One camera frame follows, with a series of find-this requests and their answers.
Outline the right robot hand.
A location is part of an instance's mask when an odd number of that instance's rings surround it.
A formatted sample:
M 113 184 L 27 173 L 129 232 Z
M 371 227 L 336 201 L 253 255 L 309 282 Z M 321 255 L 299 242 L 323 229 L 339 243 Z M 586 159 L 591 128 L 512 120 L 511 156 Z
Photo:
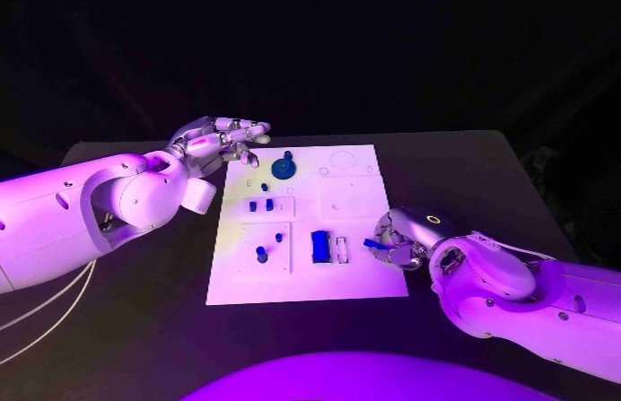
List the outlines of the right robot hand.
M 414 271 L 432 258 L 436 246 L 462 233 L 463 228 L 442 213 L 403 206 L 381 217 L 364 245 L 380 261 Z

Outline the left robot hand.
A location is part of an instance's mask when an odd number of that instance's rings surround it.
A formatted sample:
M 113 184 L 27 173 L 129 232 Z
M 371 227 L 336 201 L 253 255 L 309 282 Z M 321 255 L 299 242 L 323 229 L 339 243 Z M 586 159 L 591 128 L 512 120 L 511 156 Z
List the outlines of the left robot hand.
M 249 145 L 267 144 L 270 130 L 266 122 L 205 116 L 176 131 L 165 151 L 178 157 L 189 176 L 204 179 L 230 161 L 260 167 Z

